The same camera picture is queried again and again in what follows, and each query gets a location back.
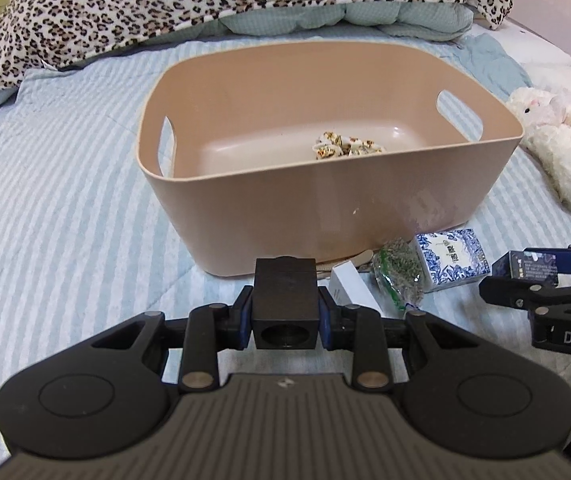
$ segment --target blue and white striped bedding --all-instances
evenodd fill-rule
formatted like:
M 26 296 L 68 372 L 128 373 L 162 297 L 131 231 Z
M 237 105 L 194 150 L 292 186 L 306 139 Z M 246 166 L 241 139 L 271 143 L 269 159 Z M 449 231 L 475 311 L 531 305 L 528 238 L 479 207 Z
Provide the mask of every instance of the blue and white striped bedding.
M 291 38 L 420 46 L 467 70 L 485 70 L 479 77 L 502 97 L 510 85 L 527 83 L 526 76 L 507 81 L 501 67 L 511 60 L 487 43 L 484 58 L 477 51 L 463 56 L 465 49 L 454 44 L 391 39 L 360 27 Z M 250 282 L 214 278 L 195 267 L 139 170 L 133 146 L 147 94 L 167 67 L 262 41 L 267 40 L 191 42 L 104 59 L 80 72 L 33 72 L 16 103 L 0 109 L 0 386 L 20 368 L 139 312 L 185 317 L 199 304 L 233 301 Z M 512 70 L 518 73 L 515 66 Z M 451 100 L 442 105 L 462 131 L 478 132 L 465 108 Z M 491 260 L 508 249 L 571 243 L 571 214 L 521 150 L 469 225 Z M 428 295 L 424 307 L 555 370 L 571 384 L 571 356 L 531 348 L 526 315 L 485 305 L 474 285 Z M 173 370 L 177 362 L 173 355 Z M 231 370 L 343 371 L 348 359 L 320 350 L 226 351 L 220 364 L 225 377 Z M 0 439 L 0 461 L 5 456 Z

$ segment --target black block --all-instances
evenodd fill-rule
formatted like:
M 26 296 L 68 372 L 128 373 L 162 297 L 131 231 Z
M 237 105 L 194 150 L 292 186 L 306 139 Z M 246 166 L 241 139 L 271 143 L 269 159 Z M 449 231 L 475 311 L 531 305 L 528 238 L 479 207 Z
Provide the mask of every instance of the black block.
M 257 260 L 252 332 L 260 349 L 315 348 L 319 294 L 314 259 L 282 256 Z

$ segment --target metal pin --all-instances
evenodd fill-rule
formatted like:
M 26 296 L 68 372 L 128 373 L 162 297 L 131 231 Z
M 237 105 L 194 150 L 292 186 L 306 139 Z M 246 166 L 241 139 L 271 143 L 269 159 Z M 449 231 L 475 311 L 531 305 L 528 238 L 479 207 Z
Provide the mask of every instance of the metal pin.
M 183 376 L 181 382 L 189 388 L 201 390 L 214 383 L 214 378 L 208 372 L 189 372 Z
M 388 376 L 381 372 L 363 372 L 357 377 L 357 383 L 364 388 L 382 388 L 389 382 Z

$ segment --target handle hole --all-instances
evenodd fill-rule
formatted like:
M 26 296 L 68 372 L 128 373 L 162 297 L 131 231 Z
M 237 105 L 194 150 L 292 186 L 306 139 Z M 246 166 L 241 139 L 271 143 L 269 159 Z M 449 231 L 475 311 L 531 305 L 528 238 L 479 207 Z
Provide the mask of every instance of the handle hole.
M 174 168 L 172 168 L 172 160 L 174 158 L 174 129 L 172 123 L 166 117 L 163 120 L 162 136 L 159 140 L 159 167 L 162 170 L 162 176 L 172 176 Z
M 476 142 L 483 135 L 483 121 L 467 104 L 448 90 L 437 97 L 437 110 L 470 142 Z

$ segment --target ribbed gray surface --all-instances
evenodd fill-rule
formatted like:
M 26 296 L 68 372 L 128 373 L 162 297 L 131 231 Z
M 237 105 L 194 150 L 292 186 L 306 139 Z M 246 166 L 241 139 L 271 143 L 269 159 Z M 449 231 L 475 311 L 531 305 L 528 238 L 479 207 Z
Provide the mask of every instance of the ribbed gray surface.
M 217 392 L 184 397 L 131 450 L 86 462 L 20 455 L 0 480 L 571 480 L 556 453 L 462 457 L 417 434 L 387 397 L 355 392 L 340 375 L 289 378 L 233 376 Z

